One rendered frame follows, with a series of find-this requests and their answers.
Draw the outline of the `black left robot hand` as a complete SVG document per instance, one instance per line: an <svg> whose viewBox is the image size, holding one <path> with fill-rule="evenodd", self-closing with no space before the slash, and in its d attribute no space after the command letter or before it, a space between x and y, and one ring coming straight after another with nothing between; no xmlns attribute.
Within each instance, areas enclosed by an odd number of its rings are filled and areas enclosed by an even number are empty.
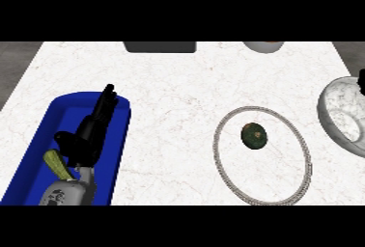
<svg viewBox="0 0 365 247"><path fill-rule="evenodd" d="M60 155L68 158L68 167L93 167L100 159L105 133L118 103L113 85L103 88L97 103L74 133L59 131L54 141L60 148Z"/></svg>

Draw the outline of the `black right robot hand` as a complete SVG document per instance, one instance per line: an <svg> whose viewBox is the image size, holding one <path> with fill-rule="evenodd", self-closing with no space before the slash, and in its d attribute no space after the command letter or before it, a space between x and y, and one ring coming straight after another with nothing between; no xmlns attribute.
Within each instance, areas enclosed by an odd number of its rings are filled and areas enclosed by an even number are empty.
<svg viewBox="0 0 365 247"><path fill-rule="evenodd" d="M359 92L365 96L365 69L359 71L357 86L359 86Z"/></svg>

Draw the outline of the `white marble bowl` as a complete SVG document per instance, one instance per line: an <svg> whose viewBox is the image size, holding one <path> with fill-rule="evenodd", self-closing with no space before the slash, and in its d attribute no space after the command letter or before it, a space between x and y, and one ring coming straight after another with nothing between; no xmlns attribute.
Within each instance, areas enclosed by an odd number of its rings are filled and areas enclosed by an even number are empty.
<svg viewBox="0 0 365 247"><path fill-rule="evenodd" d="M340 77L325 86L316 104L322 128L338 146L365 158L365 96L357 78Z"/></svg>

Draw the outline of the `dark green cupcake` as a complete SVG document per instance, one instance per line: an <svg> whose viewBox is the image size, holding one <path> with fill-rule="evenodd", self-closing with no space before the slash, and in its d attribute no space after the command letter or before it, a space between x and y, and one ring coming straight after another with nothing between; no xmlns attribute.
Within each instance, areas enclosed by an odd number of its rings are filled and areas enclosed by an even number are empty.
<svg viewBox="0 0 365 247"><path fill-rule="evenodd" d="M267 137L263 127L257 123L246 123L241 130L241 140L251 150L258 150L266 145Z"/></svg>

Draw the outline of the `round white marble placemat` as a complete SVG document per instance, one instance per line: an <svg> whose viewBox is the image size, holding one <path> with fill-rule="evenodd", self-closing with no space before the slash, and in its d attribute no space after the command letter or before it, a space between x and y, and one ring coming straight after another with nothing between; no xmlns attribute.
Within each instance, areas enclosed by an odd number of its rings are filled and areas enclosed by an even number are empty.
<svg viewBox="0 0 365 247"><path fill-rule="evenodd" d="M266 132L258 150L241 140L248 123ZM232 110L215 128L212 151L223 183L246 204L286 206L301 199L311 177L310 155L304 137L282 115L258 106Z"/></svg>

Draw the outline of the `blue oblong tray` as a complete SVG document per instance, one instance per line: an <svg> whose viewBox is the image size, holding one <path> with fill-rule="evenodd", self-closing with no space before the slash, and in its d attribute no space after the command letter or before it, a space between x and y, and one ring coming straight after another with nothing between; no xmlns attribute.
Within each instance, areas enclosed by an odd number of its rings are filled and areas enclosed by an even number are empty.
<svg viewBox="0 0 365 247"><path fill-rule="evenodd" d="M43 153L47 149L59 147L53 139L57 131L75 132L84 117L91 114L99 96L99 92L81 92L53 99L23 152L20 164L0 201L1 206L34 206L40 203L47 187L57 180L43 161ZM130 102L119 96L106 129L102 156L94 167L97 185L94 206L108 206L111 203L130 113Z"/></svg>

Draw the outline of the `yellow-green vegetable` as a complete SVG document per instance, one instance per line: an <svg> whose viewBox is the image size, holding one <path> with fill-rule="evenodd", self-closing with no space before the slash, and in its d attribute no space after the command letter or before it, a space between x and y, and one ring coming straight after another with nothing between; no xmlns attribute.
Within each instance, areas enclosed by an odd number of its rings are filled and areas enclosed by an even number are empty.
<svg viewBox="0 0 365 247"><path fill-rule="evenodd" d="M74 175L66 168L60 152L56 149L48 149L44 152L43 160L48 166L48 169L60 180L74 180Z"/></svg>

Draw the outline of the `pale grey cup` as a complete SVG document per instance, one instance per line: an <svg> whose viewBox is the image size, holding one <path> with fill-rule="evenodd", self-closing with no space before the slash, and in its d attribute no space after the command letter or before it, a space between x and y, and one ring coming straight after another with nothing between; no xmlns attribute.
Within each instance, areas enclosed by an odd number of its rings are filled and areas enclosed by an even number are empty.
<svg viewBox="0 0 365 247"><path fill-rule="evenodd" d="M245 41L245 46L255 52L269 54L276 52L283 42L282 41Z"/></svg>

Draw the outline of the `dark grey appliance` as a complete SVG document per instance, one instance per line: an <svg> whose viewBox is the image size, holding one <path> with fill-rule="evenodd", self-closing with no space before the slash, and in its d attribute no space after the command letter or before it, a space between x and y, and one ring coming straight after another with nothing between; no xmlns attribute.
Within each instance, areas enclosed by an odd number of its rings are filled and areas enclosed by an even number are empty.
<svg viewBox="0 0 365 247"><path fill-rule="evenodd" d="M195 41L125 41L125 49L134 53L193 53Z"/></svg>

